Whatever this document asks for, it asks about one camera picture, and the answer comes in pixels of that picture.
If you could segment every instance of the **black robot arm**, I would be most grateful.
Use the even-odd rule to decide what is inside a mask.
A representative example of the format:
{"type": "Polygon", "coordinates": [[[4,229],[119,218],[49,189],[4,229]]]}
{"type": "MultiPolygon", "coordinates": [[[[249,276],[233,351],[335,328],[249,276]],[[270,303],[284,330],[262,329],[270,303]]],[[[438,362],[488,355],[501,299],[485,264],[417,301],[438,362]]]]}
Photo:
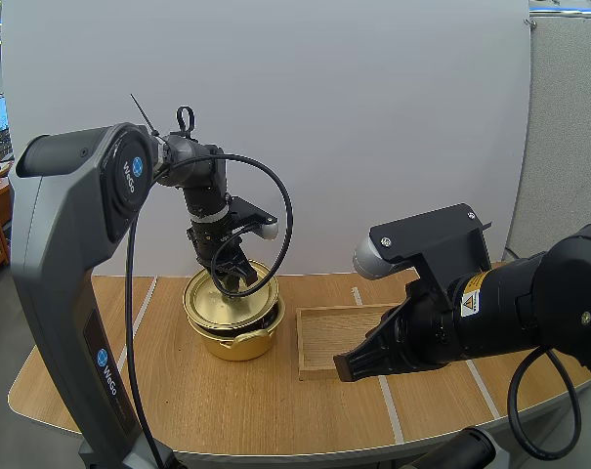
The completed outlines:
{"type": "MultiPolygon", "coordinates": [[[[184,161],[206,155],[224,154],[214,145],[202,145],[190,136],[194,128],[194,117],[190,107],[178,109],[180,131],[172,132],[164,138],[152,136],[157,148],[154,154],[161,161],[157,166],[163,170],[184,161]],[[187,109],[190,125],[186,126],[182,111],[187,109]]],[[[227,192],[226,161],[207,160],[182,165],[175,171],[166,171],[158,179],[163,186],[182,189],[190,214],[190,228],[187,230],[197,255],[197,262],[211,270],[211,262],[216,259],[216,277],[224,283],[226,290],[237,292],[239,280],[247,286],[258,279],[256,271],[249,264],[240,248],[240,236],[229,241],[232,232],[245,227],[254,227],[254,233],[264,239],[277,236],[277,218],[240,197],[232,197],[227,192]]]]}
{"type": "Polygon", "coordinates": [[[538,346],[591,371],[591,226],[546,253],[490,268],[483,226],[454,205],[373,227],[357,271],[385,277],[414,267],[420,279],[356,349],[335,357],[343,381],[422,371],[538,346]]]}

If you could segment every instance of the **gold pot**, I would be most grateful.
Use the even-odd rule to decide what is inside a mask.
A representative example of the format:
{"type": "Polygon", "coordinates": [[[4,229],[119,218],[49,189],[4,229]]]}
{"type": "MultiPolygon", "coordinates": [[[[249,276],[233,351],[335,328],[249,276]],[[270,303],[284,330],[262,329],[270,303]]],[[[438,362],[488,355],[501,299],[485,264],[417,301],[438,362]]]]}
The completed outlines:
{"type": "Polygon", "coordinates": [[[244,362],[260,357],[274,344],[275,328],[284,318],[284,301],[277,298],[277,314],[274,321],[266,329],[243,332],[234,338],[211,334],[199,327],[191,318],[190,326],[201,335],[204,346],[215,357],[231,362],[244,362]]]}
{"type": "MultiPolygon", "coordinates": [[[[258,273],[258,281],[269,272],[259,262],[250,264],[258,273]]],[[[250,296],[230,298],[217,290],[210,274],[202,270],[187,284],[183,304],[190,326],[201,336],[206,349],[220,359],[235,362],[267,352],[284,317],[275,277],[250,296]]]]}

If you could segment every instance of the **white backdrop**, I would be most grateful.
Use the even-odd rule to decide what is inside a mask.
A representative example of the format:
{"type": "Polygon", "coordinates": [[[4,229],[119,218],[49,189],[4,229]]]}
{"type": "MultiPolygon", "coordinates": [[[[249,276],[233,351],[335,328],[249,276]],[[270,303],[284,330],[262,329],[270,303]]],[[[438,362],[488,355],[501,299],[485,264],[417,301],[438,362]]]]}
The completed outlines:
{"type": "MultiPolygon", "coordinates": [[[[3,3],[4,86],[16,153],[39,134],[143,123],[192,106],[194,136],[268,164],[290,191],[283,274],[350,272],[368,229],[458,202],[502,254],[528,119],[527,0],[148,0],[3,3]]],[[[284,221],[263,174],[229,163],[230,193],[284,221]]],[[[156,188],[137,275],[197,270],[189,216],[156,188]]],[[[281,245],[248,234],[270,264],[281,245]]],[[[122,274],[125,252],[98,268],[122,274]]]]}

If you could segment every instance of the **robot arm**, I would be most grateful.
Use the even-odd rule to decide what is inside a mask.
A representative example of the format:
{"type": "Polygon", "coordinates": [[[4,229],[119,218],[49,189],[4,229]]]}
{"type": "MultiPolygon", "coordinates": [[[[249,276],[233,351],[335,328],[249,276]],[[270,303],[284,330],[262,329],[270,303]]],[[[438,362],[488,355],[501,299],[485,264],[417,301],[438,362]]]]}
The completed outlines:
{"type": "MultiPolygon", "coordinates": [[[[190,137],[160,139],[122,123],[33,140],[10,173],[14,199],[12,274],[32,335],[85,442],[90,468],[153,468],[154,459],[115,364],[98,310],[91,273],[109,259],[148,197],[154,169],[165,186],[183,190],[190,239],[204,267],[232,231],[251,225],[276,235],[272,215],[226,193],[222,153],[190,137]]],[[[250,284],[255,272],[233,238],[217,259],[226,288],[250,284]]],[[[164,467],[179,463],[156,442],[164,467]]]]}
{"type": "Polygon", "coordinates": [[[591,226],[546,253],[492,270],[482,225],[465,204],[373,227],[354,255],[367,278],[414,267],[420,279],[352,352],[341,380],[555,348],[591,371],[591,226]]]}
{"type": "MultiPolygon", "coordinates": [[[[167,165],[224,152],[213,145],[204,146],[190,137],[192,110],[189,111],[191,124],[185,128],[182,110],[178,109],[181,130],[172,132],[164,139],[156,139],[158,146],[154,154],[162,155],[167,165]]],[[[226,161],[212,160],[182,166],[174,172],[165,173],[158,180],[163,186],[180,188],[185,196],[190,214],[191,227],[187,234],[197,254],[197,262],[210,271],[213,256],[234,230],[250,225],[258,228],[255,233],[264,239],[277,236],[277,218],[240,197],[227,193],[226,161]]],[[[225,246],[217,259],[217,277],[227,290],[237,291],[239,279],[247,286],[257,280],[256,271],[251,267],[240,248],[240,237],[225,246]]]]}

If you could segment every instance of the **yellow warning sticker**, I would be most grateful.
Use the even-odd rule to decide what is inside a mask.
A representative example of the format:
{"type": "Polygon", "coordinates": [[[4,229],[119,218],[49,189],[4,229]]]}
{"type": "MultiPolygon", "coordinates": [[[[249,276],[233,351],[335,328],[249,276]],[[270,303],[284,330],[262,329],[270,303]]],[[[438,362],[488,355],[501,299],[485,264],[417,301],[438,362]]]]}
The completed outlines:
{"type": "Polygon", "coordinates": [[[460,316],[466,318],[474,315],[480,311],[480,287],[484,281],[484,277],[488,272],[477,274],[469,280],[467,286],[464,287],[464,294],[462,295],[462,303],[460,304],[460,316]]]}

